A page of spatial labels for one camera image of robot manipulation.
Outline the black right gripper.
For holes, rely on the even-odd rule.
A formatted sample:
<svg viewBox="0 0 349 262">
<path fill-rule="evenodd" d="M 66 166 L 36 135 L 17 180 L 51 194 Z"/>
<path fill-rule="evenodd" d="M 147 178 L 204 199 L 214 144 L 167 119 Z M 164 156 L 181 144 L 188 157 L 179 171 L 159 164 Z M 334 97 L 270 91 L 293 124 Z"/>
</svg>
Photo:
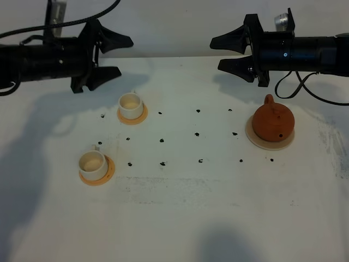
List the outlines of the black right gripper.
<svg viewBox="0 0 349 262">
<path fill-rule="evenodd" d="M 214 37 L 209 47 L 245 54 L 251 47 L 252 55 L 242 58 L 222 59 L 218 70 L 240 77 L 246 82 L 258 80 L 258 86 L 269 85 L 270 71 L 281 70 L 290 57 L 294 31 L 264 31 L 257 14 L 245 16 L 244 25 L 232 32 Z"/>
</svg>

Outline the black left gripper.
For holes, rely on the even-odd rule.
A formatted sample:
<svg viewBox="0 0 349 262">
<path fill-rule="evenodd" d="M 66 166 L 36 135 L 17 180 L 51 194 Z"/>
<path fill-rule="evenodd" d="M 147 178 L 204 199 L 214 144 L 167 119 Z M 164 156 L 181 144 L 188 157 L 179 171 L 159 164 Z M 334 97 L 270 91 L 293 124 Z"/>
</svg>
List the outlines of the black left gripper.
<svg viewBox="0 0 349 262">
<path fill-rule="evenodd" d="M 122 75 L 118 67 L 97 67 L 93 61 L 95 46 L 102 53 L 134 46 L 129 36 L 102 26 L 99 20 L 88 21 L 78 37 L 46 38 L 39 59 L 40 79 L 71 78 L 71 89 L 81 93 L 82 87 L 96 90 L 104 83 Z"/>
</svg>

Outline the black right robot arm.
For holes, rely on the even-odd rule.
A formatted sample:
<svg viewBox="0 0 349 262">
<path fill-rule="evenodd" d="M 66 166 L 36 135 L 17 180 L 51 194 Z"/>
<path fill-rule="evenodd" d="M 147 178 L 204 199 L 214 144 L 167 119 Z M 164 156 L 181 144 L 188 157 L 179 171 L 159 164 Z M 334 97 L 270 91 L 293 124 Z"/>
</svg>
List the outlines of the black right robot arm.
<svg viewBox="0 0 349 262">
<path fill-rule="evenodd" d="M 317 72 L 348 76 L 348 34 L 334 37 L 295 37 L 295 22 L 288 10 L 274 19 L 276 30 L 263 30 L 258 16 L 248 14 L 243 25 L 211 40 L 214 50 L 231 50 L 252 54 L 239 59 L 222 59 L 218 69 L 246 82 L 258 80 L 269 85 L 270 71 Z"/>
</svg>

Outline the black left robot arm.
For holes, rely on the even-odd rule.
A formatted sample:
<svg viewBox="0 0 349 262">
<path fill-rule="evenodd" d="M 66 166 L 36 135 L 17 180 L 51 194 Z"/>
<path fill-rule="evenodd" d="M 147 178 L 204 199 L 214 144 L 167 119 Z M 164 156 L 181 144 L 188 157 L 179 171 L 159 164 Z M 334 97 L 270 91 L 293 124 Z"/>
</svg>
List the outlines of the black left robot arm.
<svg viewBox="0 0 349 262">
<path fill-rule="evenodd" d="M 1 45 L 1 95 L 15 92 L 21 83 L 70 78 L 70 88 L 90 91 L 121 76 L 118 67 L 100 67 L 99 53 L 133 46 L 129 36 L 89 21 L 78 37 L 45 38 L 32 35 L 19 45 Z"/>
</svg>

